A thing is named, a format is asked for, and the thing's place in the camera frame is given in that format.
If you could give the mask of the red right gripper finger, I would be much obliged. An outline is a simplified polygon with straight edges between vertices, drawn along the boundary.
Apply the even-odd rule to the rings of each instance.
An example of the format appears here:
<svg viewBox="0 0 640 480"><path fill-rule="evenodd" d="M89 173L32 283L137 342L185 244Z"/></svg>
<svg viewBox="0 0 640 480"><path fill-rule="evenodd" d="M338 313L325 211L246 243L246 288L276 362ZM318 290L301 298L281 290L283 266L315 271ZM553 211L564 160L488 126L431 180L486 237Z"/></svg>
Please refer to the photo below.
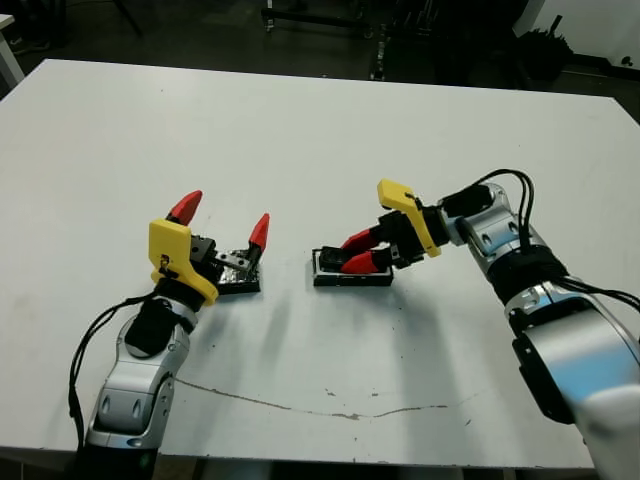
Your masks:
<svg viewBox="0 0 640 480"><path fill-rule="evenodd" d="M341 248L341 252L349 256L341 267L341 272L344 274L381 273L392 267L397 261L397 258L392 254L391 248L363 251Z"/></svg>
<svg viewBox="0 0 640 480"><path fill-rule="evenodd" d="M342 244L342 250L370 250L380 244L391 244L392 240L383 227L370 227L355 233Z"/></svg>

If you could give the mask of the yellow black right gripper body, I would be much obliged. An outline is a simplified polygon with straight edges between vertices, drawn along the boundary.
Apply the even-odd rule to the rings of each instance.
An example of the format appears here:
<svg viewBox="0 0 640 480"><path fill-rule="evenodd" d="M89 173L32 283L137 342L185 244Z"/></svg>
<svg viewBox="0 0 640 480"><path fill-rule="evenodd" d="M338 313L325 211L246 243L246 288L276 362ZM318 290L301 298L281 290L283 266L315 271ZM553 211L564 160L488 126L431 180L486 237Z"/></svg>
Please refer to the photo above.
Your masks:
<svg viewBox="0 0 640 480"><path fill-rule="evenodd" d="M406 268L421 261L441 255L424 214L427 210L413 190L389 179L377 185L380 205L386 213L378 218L379 238L388 245L390 265Z"/></svg>

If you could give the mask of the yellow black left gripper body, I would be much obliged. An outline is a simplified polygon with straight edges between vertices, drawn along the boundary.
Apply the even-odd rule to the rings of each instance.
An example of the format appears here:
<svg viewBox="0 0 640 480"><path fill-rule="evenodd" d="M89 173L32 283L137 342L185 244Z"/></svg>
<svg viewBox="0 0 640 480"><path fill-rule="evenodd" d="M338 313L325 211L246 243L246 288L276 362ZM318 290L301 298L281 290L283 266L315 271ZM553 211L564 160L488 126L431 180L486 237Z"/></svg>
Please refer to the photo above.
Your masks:
<svg viewBox="0 0 640 480"><path fill-rule="evenodd" d="M194 235L167 219L149 224L148 256L155 291L184 304L213 304L221 295L251 293L249 245L221 251L214 239Z"/></svg>

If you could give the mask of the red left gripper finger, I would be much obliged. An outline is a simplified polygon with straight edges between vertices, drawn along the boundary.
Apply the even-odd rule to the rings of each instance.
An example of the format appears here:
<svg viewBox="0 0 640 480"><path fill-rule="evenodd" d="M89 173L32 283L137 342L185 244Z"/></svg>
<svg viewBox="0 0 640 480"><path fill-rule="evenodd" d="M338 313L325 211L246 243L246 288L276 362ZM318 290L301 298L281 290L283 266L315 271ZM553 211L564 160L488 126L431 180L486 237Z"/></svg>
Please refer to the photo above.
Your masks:
<svg viewBox="0 0 640 480"><path fill-rule="evenodd" d="M188 226L195 216L203 192L195 190L180 199L167 214L167 220L182 226Z"/></svg>
<svg viewBox="0 0 640 480"><path fill-rule="evenodd" d="M254 226L248 240L247 260L251 265L257 265L266 250L270 214L264 213Z"/></svg>

